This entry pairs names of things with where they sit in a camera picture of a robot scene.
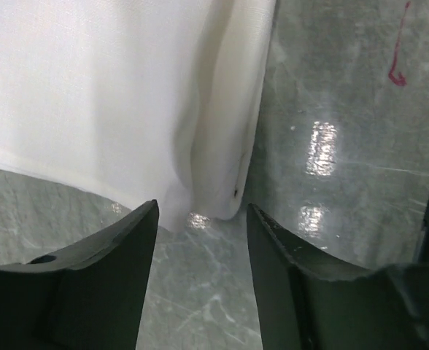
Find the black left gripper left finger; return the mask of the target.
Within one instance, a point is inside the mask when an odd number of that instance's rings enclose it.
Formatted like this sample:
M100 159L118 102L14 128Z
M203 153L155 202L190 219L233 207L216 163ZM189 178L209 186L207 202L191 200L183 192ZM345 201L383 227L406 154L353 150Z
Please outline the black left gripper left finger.
M134 349L158 218L148 201L62 249L0 265L0 349Z

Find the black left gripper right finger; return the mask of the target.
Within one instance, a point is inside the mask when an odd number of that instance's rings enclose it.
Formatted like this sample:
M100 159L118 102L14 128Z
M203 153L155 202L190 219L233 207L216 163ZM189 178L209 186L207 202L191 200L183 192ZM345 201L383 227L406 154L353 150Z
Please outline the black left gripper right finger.
M256 205L247 240L265 349L429 349L429 263L362 268Z

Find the white cloth napkin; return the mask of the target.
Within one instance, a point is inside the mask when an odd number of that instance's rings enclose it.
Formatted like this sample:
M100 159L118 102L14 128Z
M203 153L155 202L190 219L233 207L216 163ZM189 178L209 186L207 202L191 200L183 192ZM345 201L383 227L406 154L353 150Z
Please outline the white cloth napkin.
M162 227L238 211L274 1L0 1L0 169Z

